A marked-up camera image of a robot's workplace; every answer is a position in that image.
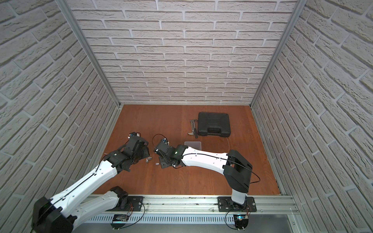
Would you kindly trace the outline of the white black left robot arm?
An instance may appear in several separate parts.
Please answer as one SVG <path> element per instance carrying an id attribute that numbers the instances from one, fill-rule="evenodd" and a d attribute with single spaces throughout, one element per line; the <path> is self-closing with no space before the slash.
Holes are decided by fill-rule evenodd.
<path id="1" fill-rule="evenodd" d="M 119 186 L 91 201 L 85 199 L 106 181 L 122 171 L 130 171 L 131 165 L 149 157 L 148 144 L 139 134 L 130 134 L 123 146 L 105 155 L 98 166 L 80 180 L 49 199 L 42 197 L 36 201 L 32 232 L 71 233 L 92 217 L 115 208 L 132 214 L 134 205 Z"/>

